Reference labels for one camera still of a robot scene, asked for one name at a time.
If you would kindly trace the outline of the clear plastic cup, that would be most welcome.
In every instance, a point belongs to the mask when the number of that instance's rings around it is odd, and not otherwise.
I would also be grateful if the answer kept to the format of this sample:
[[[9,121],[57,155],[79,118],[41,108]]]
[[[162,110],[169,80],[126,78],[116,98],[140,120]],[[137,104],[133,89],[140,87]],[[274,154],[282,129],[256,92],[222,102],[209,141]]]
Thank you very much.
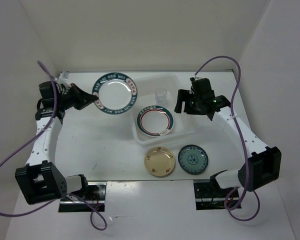
[[[167,102],[167,91],[164,88],[157,88],[154,94],[158,105],[163,105]]]

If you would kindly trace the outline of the green red striped white plate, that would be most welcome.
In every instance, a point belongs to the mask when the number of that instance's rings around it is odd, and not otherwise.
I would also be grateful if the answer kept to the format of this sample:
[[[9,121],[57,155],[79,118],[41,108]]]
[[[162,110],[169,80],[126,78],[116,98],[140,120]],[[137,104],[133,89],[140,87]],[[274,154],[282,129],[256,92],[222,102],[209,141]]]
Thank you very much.
[[[143,108],[136,117],[138,129],[149,137],[167,135],[174,127],[172,113],[163,106],[149,105]]]

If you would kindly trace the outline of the dark green rimmed white plate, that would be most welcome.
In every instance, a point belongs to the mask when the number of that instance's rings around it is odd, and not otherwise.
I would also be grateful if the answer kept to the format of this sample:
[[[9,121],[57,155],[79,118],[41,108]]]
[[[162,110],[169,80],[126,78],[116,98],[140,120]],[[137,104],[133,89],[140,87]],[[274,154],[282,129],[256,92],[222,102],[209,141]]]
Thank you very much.
[[[137,102],[138,89],[126,74],[110,72],[94,83],[92,95],[97,97],[94,104],[100,111],[120,115],[128,112]]]

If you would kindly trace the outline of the clear plastic bin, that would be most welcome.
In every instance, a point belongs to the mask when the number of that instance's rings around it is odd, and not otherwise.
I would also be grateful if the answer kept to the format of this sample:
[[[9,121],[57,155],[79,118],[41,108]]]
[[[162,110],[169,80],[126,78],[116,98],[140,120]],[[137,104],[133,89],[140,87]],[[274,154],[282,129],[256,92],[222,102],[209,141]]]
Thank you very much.
[[[162,142],[180,140],[186,135],[195,132],[195,121],[192,115],[175,113],[174,109],[177,103],[178,90],[181,84],[176,75],[166,73],[161,75],[153,75],[135,80],[138,94],[135,105],[132,107],[130,115],[132,135],[134,140],[141,146],[157,145]],[[166,103],[158,105],[155,99],[155,90],[163,88],[167,91]],[[137,127],[136,118],[138,113],[147,106],[162,106],[168,109],[174,118],[174,126],[172,130],[164,136],[150,137],[143,134]]]

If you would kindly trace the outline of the cream patterned plate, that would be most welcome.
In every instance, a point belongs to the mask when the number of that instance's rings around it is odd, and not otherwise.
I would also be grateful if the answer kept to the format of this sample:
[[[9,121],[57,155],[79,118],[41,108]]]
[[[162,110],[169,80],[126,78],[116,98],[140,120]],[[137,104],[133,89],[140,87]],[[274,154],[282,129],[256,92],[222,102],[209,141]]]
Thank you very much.
[[[174,171],[176,159],[168,148],[157,146],[147,151],[144,165],[147,172],[152,176],[164,178]]]

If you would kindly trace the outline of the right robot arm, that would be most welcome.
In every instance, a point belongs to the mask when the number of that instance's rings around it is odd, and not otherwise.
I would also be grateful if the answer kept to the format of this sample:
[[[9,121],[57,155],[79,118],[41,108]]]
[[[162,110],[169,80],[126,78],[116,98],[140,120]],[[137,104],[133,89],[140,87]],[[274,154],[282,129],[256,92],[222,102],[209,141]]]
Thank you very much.
[[[213,196],[222,196],[228,188],[243,187],[252,192],[279,178],[281,151],[260,140],[231,108],[225,96],[204,97],[180,89],[174,111],[207,116],[227,134],[243,156],[244,164],[240,169],[222,170],[210,177],[209,191]]]

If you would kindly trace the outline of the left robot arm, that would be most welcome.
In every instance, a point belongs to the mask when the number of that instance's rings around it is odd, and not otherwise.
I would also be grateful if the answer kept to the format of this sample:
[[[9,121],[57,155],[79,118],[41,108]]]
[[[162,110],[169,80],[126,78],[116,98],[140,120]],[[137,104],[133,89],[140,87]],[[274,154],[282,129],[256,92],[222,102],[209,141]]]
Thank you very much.
[[[41,99],[35,114],[38,138],[24,167],[17,168],[15,179],[29,205],[63,199],[73,194],[84,200],[90,194],[88,181],[83,174],[63,176],[55,166],[58,136],[63,126],[66,110],[82,110],[98,100],[74,83],[39,85]]]

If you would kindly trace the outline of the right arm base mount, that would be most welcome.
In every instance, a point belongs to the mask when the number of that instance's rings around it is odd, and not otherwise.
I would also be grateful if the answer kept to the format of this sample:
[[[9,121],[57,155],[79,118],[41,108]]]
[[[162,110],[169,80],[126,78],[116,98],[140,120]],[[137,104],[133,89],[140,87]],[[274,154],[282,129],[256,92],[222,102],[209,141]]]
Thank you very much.
[[[193,182],[195,206],[197,211],[202,210],[223,210],[224,200],[232,187],[214,192],[209,180],[196,180]]]

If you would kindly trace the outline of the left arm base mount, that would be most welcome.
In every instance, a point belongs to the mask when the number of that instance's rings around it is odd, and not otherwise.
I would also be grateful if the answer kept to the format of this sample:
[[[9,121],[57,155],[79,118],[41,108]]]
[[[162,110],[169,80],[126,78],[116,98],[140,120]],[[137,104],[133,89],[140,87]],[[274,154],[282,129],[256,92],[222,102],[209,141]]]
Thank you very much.
[[[106,182],[89,181],[88,191],[86,193],[80,193],[77,196],[96,208],[98,212],[104,212],[106,190]],[[92,210],[84,202],[74,196],[66,196],[59,202],[59,213],[84,213],[91,211]]]

